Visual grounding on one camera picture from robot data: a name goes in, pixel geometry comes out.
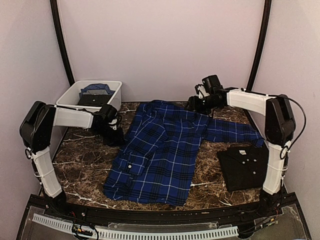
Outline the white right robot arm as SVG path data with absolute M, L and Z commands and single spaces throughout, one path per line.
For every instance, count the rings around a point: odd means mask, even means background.
M 269 155 L 262 190 L 269 195 L 277 194 L 283 185 L 288 154 L 298 140 L 298 137 L 294 137 L 296 121 L 291 104 L 299 108 L 302 106 L 284 94 L 265 94 L 235 87 L 206 93 L 203 91 L 202 85 L 196 86 L 197 94 L 188 99 L 187 110 L 205 113 L 229 106 L 264 116 L 264 135 Z

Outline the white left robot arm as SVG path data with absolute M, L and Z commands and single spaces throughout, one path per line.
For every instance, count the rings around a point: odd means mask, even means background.
M 45 195 L 55 199 L 65 195 L 53 167 L 50 145 L 53 128 L 73 127 L 88 129 L 102 137 L 104 145 L 117 147 L 124 144 L 124 132 L 120 123 L 122 116 L 110 104 L 98 111 L 75 109 L 36 101 L 19 128 L 25 155 L 32 161 L 35 176 L 39 179 Z

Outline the blue plaid long sleeve shirt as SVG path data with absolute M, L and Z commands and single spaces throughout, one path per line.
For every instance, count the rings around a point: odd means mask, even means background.
M 264 138 L 250 125 L 215 119 L 171 102 L 141 103 L 103 185 L 106 197 L 141 204 L 186 203 L 202 141 L 252 143 Z

